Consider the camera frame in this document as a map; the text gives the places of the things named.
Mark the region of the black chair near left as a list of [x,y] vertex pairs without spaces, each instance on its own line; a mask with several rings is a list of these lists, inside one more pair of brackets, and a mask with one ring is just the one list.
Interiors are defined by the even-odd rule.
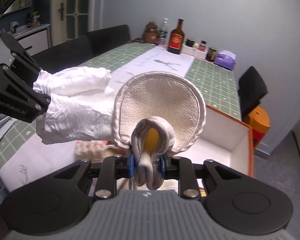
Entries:
[[93,57],[87,35],[32,55],[34,61],[50,74],[55,74],[66,68],[77,67]]

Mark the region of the black chair far left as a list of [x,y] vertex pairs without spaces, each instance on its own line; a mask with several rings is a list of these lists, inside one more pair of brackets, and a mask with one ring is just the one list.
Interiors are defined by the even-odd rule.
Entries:
[[130,40],[130,29],[126,24],[90,31],[87,33],[94,56],[126,44]]

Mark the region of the clear plastic water bottle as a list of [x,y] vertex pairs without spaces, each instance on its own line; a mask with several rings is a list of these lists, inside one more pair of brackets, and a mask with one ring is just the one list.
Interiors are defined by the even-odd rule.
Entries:
[[160,28],[160,45],[166,44],[167,26],[168,26],[168,18],[164,18],[162,26]]

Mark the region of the dark glass jar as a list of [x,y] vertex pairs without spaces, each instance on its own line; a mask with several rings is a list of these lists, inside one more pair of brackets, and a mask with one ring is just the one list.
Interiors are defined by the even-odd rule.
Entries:
[[206,54],[206,60],[213,62],[217,56],[217,50],[215,48],[209,47]]

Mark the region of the cream round padded pouch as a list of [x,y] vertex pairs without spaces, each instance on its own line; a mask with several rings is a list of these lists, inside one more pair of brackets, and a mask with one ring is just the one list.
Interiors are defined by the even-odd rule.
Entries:
[[197,87],[168,72],[146,72],[119,89],[113,110],[115,144],[134,154],[130,189],[157,190],[164,182],[159,160],[188,150],[206,123],[206,104]]

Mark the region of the small cream cup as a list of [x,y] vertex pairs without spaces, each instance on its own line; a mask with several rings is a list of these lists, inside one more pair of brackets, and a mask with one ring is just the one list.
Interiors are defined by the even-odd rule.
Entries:
[[194,49],[198,49],[198,47],[199,47],[198,43],[194,43],[193,46],[192,46],[192,48],[194,48]]

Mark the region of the white condiment tray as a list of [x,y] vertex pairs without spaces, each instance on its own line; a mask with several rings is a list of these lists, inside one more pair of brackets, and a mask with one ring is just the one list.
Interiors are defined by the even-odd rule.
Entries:
[[192,47],[188,47],[185,44],[182,45],[181,52],[187,55],[194,56],[195,58],[204,60],[206,59],[206,51],[200,51],[198,49],[194,49]]

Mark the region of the white kitchen cabinet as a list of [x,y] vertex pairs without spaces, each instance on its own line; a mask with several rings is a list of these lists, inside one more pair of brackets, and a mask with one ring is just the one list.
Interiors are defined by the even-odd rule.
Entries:
[[12,36],[31,56],[52,47],[49,24],[20,29]]

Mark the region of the small red label jar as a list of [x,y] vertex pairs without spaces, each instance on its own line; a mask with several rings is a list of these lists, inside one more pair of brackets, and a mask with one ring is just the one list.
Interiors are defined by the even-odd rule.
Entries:
[[206,41],[201,40],[201,43],[200,43],[200,45],[198,47],[198,50],[200,50],[200,51],[206,51]]

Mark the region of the black chair right side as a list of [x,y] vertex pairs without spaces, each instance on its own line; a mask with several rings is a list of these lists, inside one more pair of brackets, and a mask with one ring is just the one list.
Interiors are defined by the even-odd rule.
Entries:
[[238,85],[241,118],[244,119],[260,104],[261,99],[268,94],[268,89],[254,66],[250,66],[239,78]]

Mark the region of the black chair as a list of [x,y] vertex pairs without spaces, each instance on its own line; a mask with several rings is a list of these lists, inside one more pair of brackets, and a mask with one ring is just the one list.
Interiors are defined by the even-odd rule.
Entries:
[[32,55],[34,61],[50,74],[55,74],[66,68],[77,67],[93,57],[87,35]]
[[126,24],[90,31],[87,33],[94,56],[126,44],[130,40],[130,29]]
[[239,78],[238,85],[241,118],[244,119],[260,104],[261,99],[268,94],[268,89],[254,66],[250,66]]

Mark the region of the purple tissue box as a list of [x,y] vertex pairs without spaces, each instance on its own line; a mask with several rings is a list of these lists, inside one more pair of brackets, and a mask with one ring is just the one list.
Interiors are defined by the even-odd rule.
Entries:
[[227,50],[221,50],[215,57],[214,64],[233,71],[236,64],[236,54]]

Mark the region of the black jar on tray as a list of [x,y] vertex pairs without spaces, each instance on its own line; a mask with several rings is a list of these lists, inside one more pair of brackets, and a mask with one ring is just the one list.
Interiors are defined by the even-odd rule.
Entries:
[[185,42],[185,45],[188,47],[193,47],[194,44],[195,44],[195,41],[190,38],[188,38]]

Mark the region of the white cloth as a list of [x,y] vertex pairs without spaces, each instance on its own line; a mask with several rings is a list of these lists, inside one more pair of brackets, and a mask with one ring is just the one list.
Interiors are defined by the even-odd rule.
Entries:
[[33,90],[51,101],[36,119],[42,143],[111,140],[115,91],[105,68],[73,67],[55,74],[41,70]]

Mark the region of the brown bear figurine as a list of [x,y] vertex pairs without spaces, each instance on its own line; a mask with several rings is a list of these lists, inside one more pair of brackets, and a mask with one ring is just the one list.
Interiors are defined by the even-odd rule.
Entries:
[[143,32],[142,38],[136,38],[132,42],[149,43],[159,45],[160,33],[155,22],[149,22]]

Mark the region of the white printed table runner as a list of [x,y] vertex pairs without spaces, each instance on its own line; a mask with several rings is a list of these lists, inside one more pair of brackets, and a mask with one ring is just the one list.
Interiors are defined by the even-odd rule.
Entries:
[[16,121],[0,140],[0,178],[6,189],[73,163],[78,140],[110,139],[115,96],[130,78],[150,71],[185,76],[193,62],[190,55],[130,43],[78,67],[41,71],[34,90],[51,97],[48,111],[31,124]]

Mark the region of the orange stool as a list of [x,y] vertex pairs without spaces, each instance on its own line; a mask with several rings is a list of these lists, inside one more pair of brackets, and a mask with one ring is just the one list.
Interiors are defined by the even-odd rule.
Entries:
[[243,118],[243,122],[253,129],[253,146],[256,148],[271,128],[269,116],[263,108],[257,106]]

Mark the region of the pink cream knitted item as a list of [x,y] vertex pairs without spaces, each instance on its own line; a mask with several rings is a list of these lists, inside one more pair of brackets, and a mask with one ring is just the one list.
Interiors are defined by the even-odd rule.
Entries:
[[103,159],[116,154],[121,155],[119,148],[111,141],[93,140],[77,141],[75,148],[76,159],[90,159],[92,162],[99,163]]

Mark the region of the brown liquor bottle red label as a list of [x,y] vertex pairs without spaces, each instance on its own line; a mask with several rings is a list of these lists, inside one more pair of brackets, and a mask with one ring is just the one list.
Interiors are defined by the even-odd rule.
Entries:
[[185,34],[182,30],[183,21],[183,19],[179,19],[177,27],[171,31],[170,40],[167,46],[167,51],[170,53],[179,55],[181,52],[181,47],[185,37]]

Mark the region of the glass panel door left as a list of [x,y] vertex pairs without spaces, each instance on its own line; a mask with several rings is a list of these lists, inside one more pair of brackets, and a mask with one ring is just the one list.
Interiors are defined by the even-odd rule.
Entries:
[[52,45],[84,36],[92,29],[94,0],[50,0]]

